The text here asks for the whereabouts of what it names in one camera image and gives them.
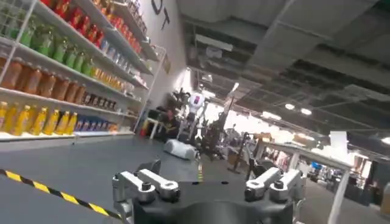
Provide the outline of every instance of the ceiling light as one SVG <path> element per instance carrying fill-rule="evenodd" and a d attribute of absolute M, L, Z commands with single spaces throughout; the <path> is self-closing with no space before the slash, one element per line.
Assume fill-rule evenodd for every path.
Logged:
<path fill-rule="evenodd" d="M 271 118 L 271 119 L 274 119 L 274 120 L 277 120 L 277 121 L 280 121 L 282 118 L 276 114 L 273 114 L 273 113 L 270 113 L 270 112 L 267 112 L 267 111 L 263 111 L 263 114 L 262 116 L 264 118 Z"/>
<path fill-rule="evenodd" d="M 287 110 L 293 110 L 295 108 L 295 106 L 293 104 L 290 104 L 290 103 L 287 103 L 285 105 L 285 107 L 286 107 Z"/>
<path fill-rule="evenodd" d="M 387 145 L 390 145 L 390 137 L 383 138 L 382 142 L 387 144 Z"/>
<path fill-rule="evenodd" d="M 212 92 L 207 91 L 207 90 L 202 90 L 202 94 L 203 94 L 203 96 L 205 96 L 206 98 L 215 97 L 215 93 L 212 93 Z"/>
<path fill-rule="evenodd" d="M 212 38 L 205 37 L 203 35 L 196 34 L 195 39 L 199 42 L 202 42 L 203 44 L 212 45 L 214 47 L 218 47 L 218 48 L 223 49 L 225 51 L 232 51 L 233 50 L 233 45 L 225 43 L 225 42 L 221 42 L 219 40 L 214 40 Z"/>
<path fill-rule="evenodd" d="M 311 115 L 311 110 L 308 110 L 305 108 L 300 109 L 300 112 L 302 112 L 302 114 L 305 114 L 305 115 Z"/>

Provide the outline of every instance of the store shelf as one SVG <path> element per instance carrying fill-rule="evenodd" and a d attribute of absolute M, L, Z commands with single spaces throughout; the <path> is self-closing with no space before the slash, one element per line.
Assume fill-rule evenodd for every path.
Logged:
<path fill-rule="evenodd" d="M 14 42 L 6 38 L 0 37 L 0 43 L 8 46 L 12 46 Z M 125 94 L 111 88 L 96 79 L 81 74 L 39 52 L 36 52 L 22 44 L 16 44 L 16 51 L 14 57 L 22 58 L 25 62 L 32 63 L 36 66 L 42 66 L 51 72 L 55 72 L 60 75 L 64 75 L 71 80 L 78 81 L 79 83 L 85 84 L 89 92 L 95 93 L 99 96 L 103 95 L 109 99 L 120 100 L 122 102 L 140 103 L 140 101 L 134 98 L 128 97 Z"/>
<path fill-rule="evenodd" d="M 0 132 L 0 142 L 8 142 L 8 141 L 26 141 L 26 140 L 36 140 L 36 139 L 58 139 L 58 138 L 74 138 L 75 135 L 32 135 L 27 132 L 24 132 L 21 136 L 10 135 L 6 132 Z"/>
<path fill-rule="evenodd" d="M 131 64 L 134 65 L 140 72 L 153 75 L 145 62 L 134 51 L 133 47 L 123 37 L 110 21 L 103 15 L 103 13 L 93 4 L 91 0 L 77 0 L 74 1 L 91 19 L 92 23 L 96 24 L 104 32 L 104 37 L 107 41 L 114 45 L 114 47 L 125 56 Z"/>
<path fill-rule="evenodd" d="M 157 54 L 153 50 L 150 43 L 147 42 L 147 38 L 138 26 L 137 22 L 135 21 L 134 17 L 130 13 L 129 4 L 121 3 L 121 2 L 114 2 L 115 4 L 115 13 L 123 18 L 124 23 L 130 28 L 135 38 L 140 42 L 142 50 L 145 54 L 145 56 L 153 61 L 158 61 Z"/>
<path fill-rule="evenodd" d="M 69 38 L 69 42 L 76 44 L 78 47 L 85 50 L 88 55 L 93 56 L 95 64 L 97 64 L 98 67 L 103 71 L 130 82 L 136 87 L 148 89 L 148 87 L 144 86 L 141 82 L 135 79 L 133 74 L 126 73 L 125 70 L 119 67 L 110 58 L 106 57 L 106 55 L 99 48 L 87 40 L 83 35 L 76 31 L 72 26 L 70 26 L 66 21 L 55 14 L 42 2 L 37 2 L 35 6 L 35 12 L 37 12 L 37 14 L 46 22 L 56 27 L 56 29 L 62 34 L 66 35 Z"/>
<path fill-rule="evenodd" d="M 69 103 L 65 101 L 59 101 L 56 99 L 46 98 L 46 97 L 19 92 L 11 89 L 0 88 L 0 101 L 7 101 L 7 99 L 12 100 L 12 102 L 29 102 L 30 104 L 32 103 L 38 104 L 41 102 L 43 105 L 47 107 L 53 106 L 56 108 L 61 108 L 63 110 L 70 110 L 82 114 L 91 114 L 91 113 L 94 113 L 96 115 L 106 114 L 110 116 L 126 117 L 129 119 L 133 119 L 133 116 L 131 115 L 117 113 L 115 111 L 103 110 L 100 108 L 89 107 L 89 106 Z"/>

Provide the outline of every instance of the orange juice bottle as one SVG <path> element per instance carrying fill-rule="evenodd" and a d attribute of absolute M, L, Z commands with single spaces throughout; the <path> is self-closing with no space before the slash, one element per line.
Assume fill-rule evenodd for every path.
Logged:
<path fill-rule="evenodd" d="M 34 120 L 34 124 L 30 129 L 30 134 L 39 135 L 42 132 L 42 128 L 46 120 L 47 113 L 48 113 L 48 109 L 46 107 L 43 107 L 41 111 L 38 113 L 37 118 Z"/>
<path fill-rule="evenodd" d="M 77 122 L 77 113 L 73 113 L 71 119 L 69 120 L 68 126 L 66 126 L 65 128 L 64 134 L 71 135 L 73 133 L 76 122 Z"/>
<path fill-rule="evenodd" d="M 44 126 L 43 133 L 46 135 L 52 135 L 55 127 L 57 126 L 58 118 L 60 116 L 59 110 L 54 110 L 54 112 L 50 115 L 49 120 Z"/>
<path fill-rule="evenodd" d="M 5 121 L 5 115 L 7 114 L 7 102 L 0 102 L 0 130 L 2 129 L 2 126 Z"/>
<path fill-rule="evenodd" d="M 69 122 L 69 111 L 66 111 L 63 116 L 61 117 L 60 122 L 58 123 L 57 128 L 55 129 L 55 132 L 57 135 L 63 135 L 66 126 L 68 126 Z"/>
<path fill-rule="evenodd" d="M 30 106 L 25 105 L 22 112 L 20 112 L 18 119 L 16 120 L 15 128 L 12 132 L 13 135 L 21 136 L 23 131 L 26 129 L 27 121 L 29 120 L 29 110 Z"/>
<path fill-rule="evenodd" d="M 12 107 L 5 114 L 5 121 L 2 130 L 10 133 L 15 124 L 15 117 L 19 110 L 19 103 L 13 103 Z"/>
<path fill-rule="evenodd" d="M 38 116 L 38 108 L 36 105 L 33 105 L 29 110 L 29 120 L 27 121 L 26 129 L 24 131 L 29 131 L 31 129 L 37 116 Z"/>

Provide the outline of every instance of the gray floor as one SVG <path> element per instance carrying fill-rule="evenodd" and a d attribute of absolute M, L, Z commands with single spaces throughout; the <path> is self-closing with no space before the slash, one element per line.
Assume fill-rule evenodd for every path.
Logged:
<path fill-rule="evenodd" d="M 111 177 L 123 170 L 135 170 L 140 163 L 160 158 L 161 174 L 178 181 L 196 181 L 197 164 L 162 152 L 158 142 L 138 139 L 115 140 L 50 149 L 1 152 L 0 167 L 40 181 L 107 209 L 112 208 Z M 204 181 L 242 180 L 228 172 L 225 161 L 202 158 Z M 326 223 L 333 194 L 308 182 L 302 221 Z M 0 223 L 103 223 L 118 222 L 83 207 L 63 201 L 0 176 Z M 339 223 L 389 223 L 373 209 L 344 200 Z"/>

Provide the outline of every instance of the wall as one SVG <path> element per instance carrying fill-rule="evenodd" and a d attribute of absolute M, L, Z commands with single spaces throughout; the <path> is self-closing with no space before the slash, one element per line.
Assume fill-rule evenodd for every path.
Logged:
<path fill-rule="evenodd" d="M 185 75 L 185 45 L 176 0 L 139 1 L 141 4 L 140 12 L 143 14 L 143 19 L 147 27 L 147 35 L 151 38 L 152 44 L 166 49 L 169 61 L 171 62 L 169 74 L 161 68 L 152 89 L 150 102 L 151 108 L 155 108 L 163 102 L 167 93 L 174 90 L 177 81 L 182 80 L 182 76 Z M 152 65 L 152 67 L 154 71 L 157 69 L 156 65 Z M 150 86 L 152 77 L 150 75 L 144 75 L 144 78 Z"/>

